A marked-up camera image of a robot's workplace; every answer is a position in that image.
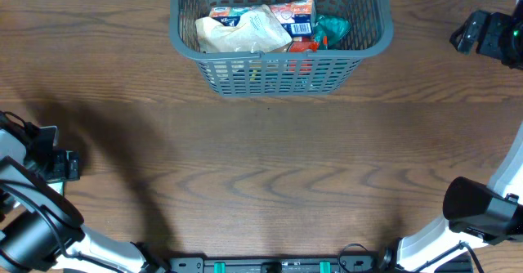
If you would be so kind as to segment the green Nescafe coffee bag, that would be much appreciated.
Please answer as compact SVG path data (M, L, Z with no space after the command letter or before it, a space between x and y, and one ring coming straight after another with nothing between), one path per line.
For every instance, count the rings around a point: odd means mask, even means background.
M339 43L350 31L348 20L330 15L318 15L313 28L313 39L319 50L328 50Z

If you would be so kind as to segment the orange beige pasta packet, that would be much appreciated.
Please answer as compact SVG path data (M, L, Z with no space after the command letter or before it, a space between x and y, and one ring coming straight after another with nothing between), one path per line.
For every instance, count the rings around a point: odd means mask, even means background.
M318 42L316 41L298 41L292 42L287 52L301 53L301 52L317 52L319 49L328 47L328 38L323 36ZM304 60L299 69L297 69L297 61L292 60L288 65L290 72L299 72L300 74L311 71L312 60Z

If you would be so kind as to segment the blue Kleenex tissue multipack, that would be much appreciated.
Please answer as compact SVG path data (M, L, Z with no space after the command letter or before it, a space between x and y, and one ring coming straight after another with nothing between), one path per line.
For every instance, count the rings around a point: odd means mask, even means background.
M240 17L255 8L213 7L209 16L223 25L236 26ZM310 37L315 26L316 9L314 0L300 0L269 5L271 12L284 29L293 37Z

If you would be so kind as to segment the beige paper bag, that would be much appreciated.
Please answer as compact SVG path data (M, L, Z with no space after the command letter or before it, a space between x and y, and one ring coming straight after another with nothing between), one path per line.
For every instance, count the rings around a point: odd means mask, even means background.
M199 48L205 53L271 52L292 42L267 5L244 13L236 26L223 25L209 16L197 19L195 26Z

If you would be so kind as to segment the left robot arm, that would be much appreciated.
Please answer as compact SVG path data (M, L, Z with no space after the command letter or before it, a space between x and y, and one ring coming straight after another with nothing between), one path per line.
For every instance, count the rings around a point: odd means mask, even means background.
M1 125L1 213L25 211L1 231L1 266L10 272L168 272L143 244L119 242L85 226L50 182L79 178L78 155L57 148L57 128Z

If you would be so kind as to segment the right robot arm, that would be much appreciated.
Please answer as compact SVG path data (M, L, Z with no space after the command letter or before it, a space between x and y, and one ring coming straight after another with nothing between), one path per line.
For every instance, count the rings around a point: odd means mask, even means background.
M449 39L462 54L522 68L522 0L511 15L478 10ZM516 134L504 161L487 184L457 177L449 185L442 214L414 235L384 249L376 272L481 271L474 251L504 241L522 241L522 135Z

